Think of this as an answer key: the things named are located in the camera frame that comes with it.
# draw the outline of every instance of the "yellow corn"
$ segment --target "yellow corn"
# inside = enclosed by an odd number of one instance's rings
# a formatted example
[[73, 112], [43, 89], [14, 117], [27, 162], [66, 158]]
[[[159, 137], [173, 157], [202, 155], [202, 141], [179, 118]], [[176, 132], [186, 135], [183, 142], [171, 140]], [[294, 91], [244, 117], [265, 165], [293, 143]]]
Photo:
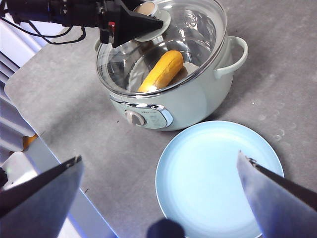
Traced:
[[183, 67], [183, 56], [179, 51], [166, 52], [150, 71], [138, 92], [155, 91], [166, 87]]

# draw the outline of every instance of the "plate rim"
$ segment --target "plate rim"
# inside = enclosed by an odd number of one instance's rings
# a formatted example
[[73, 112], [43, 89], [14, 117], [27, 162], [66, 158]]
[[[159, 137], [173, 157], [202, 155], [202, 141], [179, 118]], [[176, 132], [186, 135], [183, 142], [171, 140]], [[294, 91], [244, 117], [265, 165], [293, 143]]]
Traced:
[[[159, 207], [161, 209], [161, 211], [163, 212], [163, 215], [165, 216], [165, 218], [168, 218], [162, 208], [162, 205], [161, 205], [161, 202], [159, 200], [159, 196], [158, 196], [158, 185], [157, 185], [157, 177], [158, 177], [158, 168], [159, 168], [159, 165], [162, 163], [162, 157], [163, 157], [163, 154], [165, 153], [165, 151], [167, 150], [167, 148], [171, 145], [171, 143], [173, 143], [174, 140], [176, 140], [177, 137], [180, 137], [182, 134], [184, 134], [187, 130], [193, 128], [193, 127], [197, 127], [197, 126], [201, 126], [202, 124], [210, 124], [210, 123], [224, 123], [224, 124], [233, 124], [235, 126], [240, 126], [246, 130], [249, 130], [250, 132], [254, 133], [256, 136], [260, 137], [260, 139], [262, 139], [264, 141], [264, 143], [266, 143], [268, 145], [268, 147], [271, 149], [271, 151], [273, 152], [273, 154], [275, 155], [275, 157], [277, 158], [277, 161], [278, 161], [278, 164], [281, 168], [281, 171], [282, 171], [282, 177], [284, 178], [285, 177], [285, 174], [284, 174], [284, 170], [283, 170], [283, 167], [282, 167], [282, 164], [281, 164], [281, 161], [277, 155], [277, 153], [275, 152], [275, 150], [273, 149], [273, 147], [267, 142], [267, 140], [265, 140], [260, 134], [258, 134], [257, 132], [255, 132], [254, 130], [252, 130], [251, 128], [248, 128], [247, 126], [245, 125], [242, 125], [242, 124], [239, 124], [239, 123], [236, 123], [236, 122], [233, 122], [233, 121], [227, 121], [227, 120], [212, 120], [212, 121], [204, 121], [204, 122], [200, 122], [200, 123], [197, 123], [195, 125], [192, 125], [186, 129], [184, 129], [183, 131], [181, 131], [180, 133], [178, 133], [176, 136], [174, 136], [171, 141], [166, 145], [166, 147], [164, 148], [163, 152], [161, 153], [160, 157], [159, 157], [159, 160], [158, 160], [158, 164], [157, 164], [157, 167], [156, 167], [156, 171], [155, 171], [155, 192], [156, 192], [156, 197], [157, 197], [157, 201], [158, 201], [158, 204], [159, 204]], [[254, 238], [259, 238], [260, 236], [262, 236], [262, 232], [254, 237]]]

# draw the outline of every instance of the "ceramic plate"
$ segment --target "ceramic plate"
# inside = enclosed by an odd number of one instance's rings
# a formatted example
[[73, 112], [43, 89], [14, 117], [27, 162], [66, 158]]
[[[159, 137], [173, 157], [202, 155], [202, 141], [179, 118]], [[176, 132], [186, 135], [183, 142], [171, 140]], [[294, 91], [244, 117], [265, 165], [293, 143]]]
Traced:
[[255, 238], [261, 231], [244, 195], [239, 150], [284, 176], [272, 147], [251, 129], [208, 121], [179, 133], [158, 162], [156, 190], [164, 215], [188, 238]]

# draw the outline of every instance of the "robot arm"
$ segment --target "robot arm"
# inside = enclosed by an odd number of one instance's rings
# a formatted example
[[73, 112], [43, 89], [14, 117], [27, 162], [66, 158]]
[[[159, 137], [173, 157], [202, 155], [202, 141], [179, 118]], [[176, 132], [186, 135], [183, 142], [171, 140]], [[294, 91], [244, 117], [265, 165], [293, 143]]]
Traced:
[[100, 42], [113, 47], [160, 29], [163, 22], [133, 10], [143, 0], [5, 0], [1, 16], [10, 13], [14, 22], [42, 21], [63, 26], [98, 27]]

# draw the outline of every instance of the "black cable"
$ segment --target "black cable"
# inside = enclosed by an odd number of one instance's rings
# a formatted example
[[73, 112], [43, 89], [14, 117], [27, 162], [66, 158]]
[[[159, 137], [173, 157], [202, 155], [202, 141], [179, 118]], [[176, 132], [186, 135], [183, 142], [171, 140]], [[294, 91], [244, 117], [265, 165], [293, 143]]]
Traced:
[[42, 35], [42, 34], [35, 34], [35, 33], [33, 33], [33, 32], [29, 32], [29, 31], [24, 30], [23, 28], [21, 28], [21, 27], [15, 25], [14, 23], [10, 22], [9, 20], [7, 20], [7, 19], [5, 19], [5, 18], [3, 18], [3, 17], [0, 17], [0, 19], [1, 19], [2, 21], [5, 21], [6, 23], [10, 24], [11, 26], [14, 26], [15, 28], [19, 29], [20, 31], [23, 31], [23, 32], [25, 32], [25, 33], [27, 33], [27, 34], [29, 34], [29, 35], [37, 36], [37, 37], [48, 37], [48, 38], [61, 37], [61, 36], [66, 35], [68, 32], [70, 32], [70, 30], [73, 28], [73, 27], [71, 26], [71, 27], [69, 27], [69, 28], [68, 28], [64, 33], [62, 33], [62, 34], [50, 36], [50, 35]]
[[41, 35], [41, 33], [39, 32], [39, 30], [35, 27], [35, 25], [31, 22], [28, 21], [29, 25], [33, 28], [33, 30], [35, 30], [40, 37], [42, 37], [43, 40], [45, 40], [47, 43], [51, 44], [51, 45], [64, 45], [64, 44], [70, 44], [70, 43], [76, 43], [79, 41], [82, 41], [85, 37], [86, 37], [86, 30], [85, 27], [81, 27], [81, 31], [83, 32], [82, 35], [77, 39], [77, 40], [73, 40], [73, 41], [66, 41], [66, 42], [51, 42], [48, 39], [45, 38], [45, 36]]

